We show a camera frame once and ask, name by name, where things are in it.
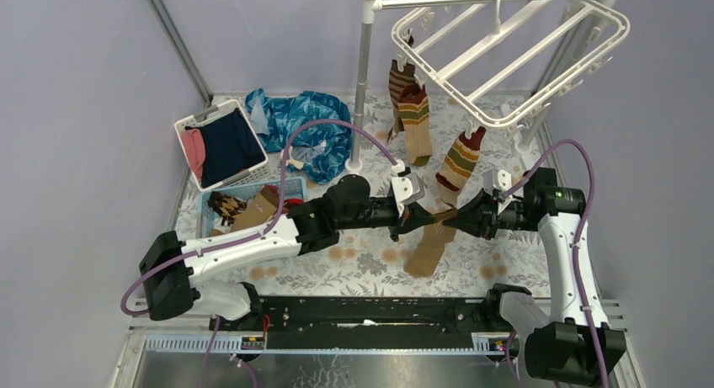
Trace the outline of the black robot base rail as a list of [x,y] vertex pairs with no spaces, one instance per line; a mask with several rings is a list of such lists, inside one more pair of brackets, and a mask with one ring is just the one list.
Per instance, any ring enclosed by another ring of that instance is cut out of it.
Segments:
[[489,300],[426,297],[262,296],[246,316],[210,325],[288,350],[469,349],[473,335],[512,330]]

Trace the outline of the tan brown cuff sock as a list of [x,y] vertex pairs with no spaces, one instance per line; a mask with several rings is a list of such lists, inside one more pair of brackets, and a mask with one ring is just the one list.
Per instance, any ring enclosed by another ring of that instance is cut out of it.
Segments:
[[403,266],[403,271],[416,278],[430,277],[442,258],[446,245],[453,242],[456,228],[444,222],[456,216],[456,208],[434,215],[436,222],[424,228],[424,234],[416,249]]

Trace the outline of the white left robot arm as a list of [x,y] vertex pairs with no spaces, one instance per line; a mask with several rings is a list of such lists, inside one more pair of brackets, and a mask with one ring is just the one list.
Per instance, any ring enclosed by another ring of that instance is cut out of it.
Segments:
[[248,282],[222,283],[216,280],[218,274],[323,250],[338,243],[342,230],[386,228],[396,241],[437,221],[419,204],[421,190],[411,173],[394,178],[387,195],[373,197],[365,178],[347,175],[322,197],[277,215],[273,225],[186,241],[175,231],[164,232],[139,265],[147,314],[159,322],[195,309],[231,320],[242,330],[252,329],[261,318],[254,287]]

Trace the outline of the red cuff multicolour sock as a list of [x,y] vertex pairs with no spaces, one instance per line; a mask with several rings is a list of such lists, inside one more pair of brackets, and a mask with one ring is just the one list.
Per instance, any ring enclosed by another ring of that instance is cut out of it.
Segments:
[[469,134],[462,131],[446,153],[440,169],[435,174],[438,194],[445,204],[456,206],[461,191],[478,164],[486,131],[483,126]]
[[415,167],[423,167],[432,156],[429,97],[426,88],[417,83],[407,85],[399,96],[397,108],[398,117],[406,133],[408,160]]

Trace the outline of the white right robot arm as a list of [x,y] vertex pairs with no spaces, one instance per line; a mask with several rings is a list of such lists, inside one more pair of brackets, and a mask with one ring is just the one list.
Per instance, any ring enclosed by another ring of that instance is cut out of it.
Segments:
[[626,352],[626,338],[610,326],[597,295],[585,194],[559,186],[551,168],[528,174],[522,197],[506,200],[501,190],[481,190],[444,224],[483,239],[502,230],[537,233],[546,253],[550,310],[544,312],[525,287],[496,283],[482,303],[483,320],[493,330],[517,332],[529,377],[603,387]]

